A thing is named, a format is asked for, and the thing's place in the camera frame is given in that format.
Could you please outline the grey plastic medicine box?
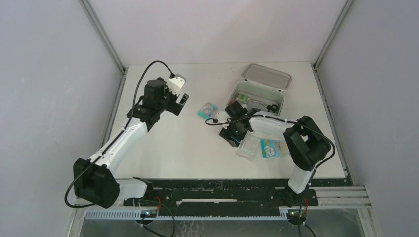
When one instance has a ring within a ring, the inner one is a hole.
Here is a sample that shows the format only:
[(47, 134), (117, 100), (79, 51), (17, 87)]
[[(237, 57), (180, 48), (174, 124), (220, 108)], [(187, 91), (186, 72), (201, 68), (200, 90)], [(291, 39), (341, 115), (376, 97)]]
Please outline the grey plastic medicine box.
[(251, 80), (242, 80), (236, 83), (233, 92), (231, 93), (230, 98), (226, 104), (227, 106), (236, 100), (236, 95), (238, 93), (249, 96), (247, 103), (241, 103), (238, 101), (241, 105), (245, 105), (245, 108), (248, 110), (253, 108), (253, 103), (277, 104), (279, 107), (279, 112), (275, 115), (280, 114), (285, 100), (285, 97), (280, 90), (273, 89), (269, 86), (253, 82)]

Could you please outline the small green box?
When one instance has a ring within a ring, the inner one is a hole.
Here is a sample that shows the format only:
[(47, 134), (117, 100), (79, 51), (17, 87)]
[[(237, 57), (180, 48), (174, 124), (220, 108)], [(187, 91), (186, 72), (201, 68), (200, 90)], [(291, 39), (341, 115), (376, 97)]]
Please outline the small green box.
[(241, 103), (247, 103), (249, 100), (249, 96), (242, 94), (242, 93), (238, 93), (236, 95), (236, 100), (240, 101)]

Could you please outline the blue items zip bag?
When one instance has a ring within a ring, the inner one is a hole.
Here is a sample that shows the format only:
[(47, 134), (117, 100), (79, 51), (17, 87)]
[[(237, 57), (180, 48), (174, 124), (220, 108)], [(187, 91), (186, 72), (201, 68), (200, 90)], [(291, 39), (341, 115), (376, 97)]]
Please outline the blue items zip bag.
[(238, 147), (241, 143), (242, 139), (236, 137), (230, 137), (229, 143), (233, 147)]

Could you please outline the black handled medical scissors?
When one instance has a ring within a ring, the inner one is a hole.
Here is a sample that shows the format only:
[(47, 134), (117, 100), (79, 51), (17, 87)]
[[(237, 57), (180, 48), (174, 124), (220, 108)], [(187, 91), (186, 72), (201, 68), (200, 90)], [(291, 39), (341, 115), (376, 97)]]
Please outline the black handled medical scissors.
[(279, 112), (279, 107), (277, 104), (253, 103), (252, 107), (261, 111), (266, 111), (274, 114)]

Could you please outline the teal bagged bandage pack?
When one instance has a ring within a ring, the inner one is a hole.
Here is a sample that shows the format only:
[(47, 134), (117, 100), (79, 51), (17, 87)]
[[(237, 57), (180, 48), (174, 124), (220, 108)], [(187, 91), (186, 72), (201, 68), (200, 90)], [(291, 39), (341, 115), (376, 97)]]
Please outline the teal bagged bandage pack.
[(197, 115), (203, 119), (209, 119), (216, 115), (218, 112), (218, 106), (211, 103), (206, 102), (197, 112)]

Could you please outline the blue cotton ball pack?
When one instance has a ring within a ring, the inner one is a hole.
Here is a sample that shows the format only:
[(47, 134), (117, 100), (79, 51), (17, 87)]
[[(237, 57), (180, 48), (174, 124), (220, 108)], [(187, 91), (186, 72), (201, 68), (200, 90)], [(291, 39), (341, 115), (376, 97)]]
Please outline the blue cotton ball pack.
[(260, 145), (263, 158), (285, 158), (290, 156), (285, 141), (261, 139)]

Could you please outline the clear plastic swab pack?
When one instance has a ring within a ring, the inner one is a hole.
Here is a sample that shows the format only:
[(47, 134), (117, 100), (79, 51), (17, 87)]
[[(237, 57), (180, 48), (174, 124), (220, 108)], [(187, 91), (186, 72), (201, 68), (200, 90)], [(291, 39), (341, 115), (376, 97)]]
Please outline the clear plastic swab pack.
[(258, 149), (260, 149), (260, 139), (251, 133), (247, 133), (244, 139), (240, 142), (236, 150), (236, 155), (250, 162), (254, 162)]

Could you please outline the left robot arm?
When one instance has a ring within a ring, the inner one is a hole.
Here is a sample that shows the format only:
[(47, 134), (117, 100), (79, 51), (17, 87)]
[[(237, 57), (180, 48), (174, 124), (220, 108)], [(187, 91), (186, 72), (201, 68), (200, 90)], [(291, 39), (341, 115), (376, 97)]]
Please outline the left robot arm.
[(143, 206), (154, 201), (148, 181), (138, 177), (117, 179), (115, 173), (133, 146), (160, 120), (161, 113), (180, 114), (189, 98), (187, 94), (180, 96), (185, 83), (179, 74), (168, 81), (157, 78), (147, 82), (143, 96), (134, 103), (119, 132), (88, 159), (79, 158), (74, 163), (70, 187), (76, 197), (102, 208), (122, 199), (135, 198)]

